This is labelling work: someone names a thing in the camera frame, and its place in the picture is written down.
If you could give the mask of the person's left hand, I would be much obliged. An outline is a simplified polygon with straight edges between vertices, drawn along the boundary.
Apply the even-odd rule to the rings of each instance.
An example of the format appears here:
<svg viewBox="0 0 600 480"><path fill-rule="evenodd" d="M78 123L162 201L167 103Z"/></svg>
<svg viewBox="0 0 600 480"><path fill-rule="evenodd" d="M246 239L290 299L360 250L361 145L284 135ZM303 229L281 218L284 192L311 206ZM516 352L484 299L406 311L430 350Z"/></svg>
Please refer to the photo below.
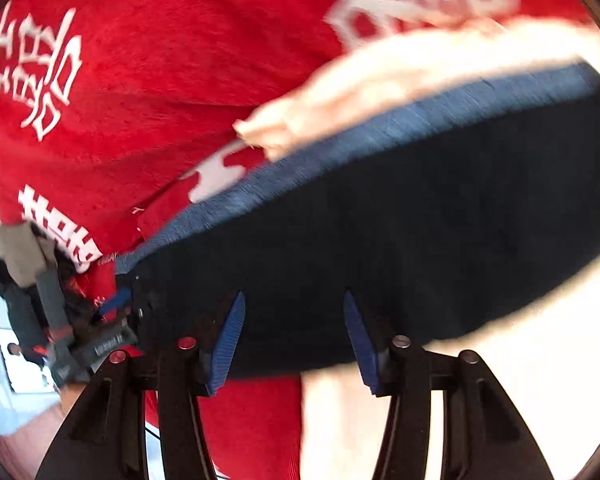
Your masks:
<svg viewBox="0 0 600 480"><path fill-rule="evenodd" d="M12 434L0 436L0 463L14 479L34 479L65 418L85 388L69 384L59 390L60 401Z"/></svg>

